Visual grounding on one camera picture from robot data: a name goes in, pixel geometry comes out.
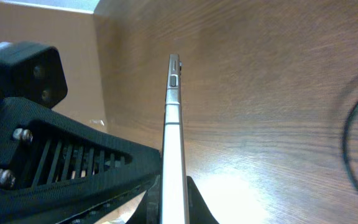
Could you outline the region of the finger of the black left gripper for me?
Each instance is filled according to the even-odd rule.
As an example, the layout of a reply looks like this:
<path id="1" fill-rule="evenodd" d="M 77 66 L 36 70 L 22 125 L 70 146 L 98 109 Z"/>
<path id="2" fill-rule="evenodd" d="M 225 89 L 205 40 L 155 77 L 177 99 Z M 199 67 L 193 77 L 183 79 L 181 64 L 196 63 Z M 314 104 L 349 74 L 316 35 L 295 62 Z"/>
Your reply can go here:
<path id="1" fill-rule="evenodd" d="M 160 164 L 156 149 L 25 98 L 0 102 L 0 223 L 100 216 L 149 188 Z"/>
<path id="2" fill-rule="evenodd" d="M 190 224 L 218 224 L 201 196 L 195 182 L 190 176 L 186 177 L 188 187 L 188 204 Z M 160 221 L 160 176 L 143 196 L 140 204 L 126 224 L 159 224 Z"/>

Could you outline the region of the black Samsung Galaxy smartphone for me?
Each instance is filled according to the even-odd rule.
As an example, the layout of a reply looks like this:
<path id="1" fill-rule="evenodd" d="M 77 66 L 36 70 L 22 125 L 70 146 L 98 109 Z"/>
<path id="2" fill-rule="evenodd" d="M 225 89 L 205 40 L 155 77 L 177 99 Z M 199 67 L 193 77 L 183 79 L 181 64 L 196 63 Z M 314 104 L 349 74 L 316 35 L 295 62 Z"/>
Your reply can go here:
<path id="1" fill-rule="evenodd" d="M 190 222 L 181 108 L 181 61 L 171 54 L 168 63 L 163 125 L 160 222 Z"/>

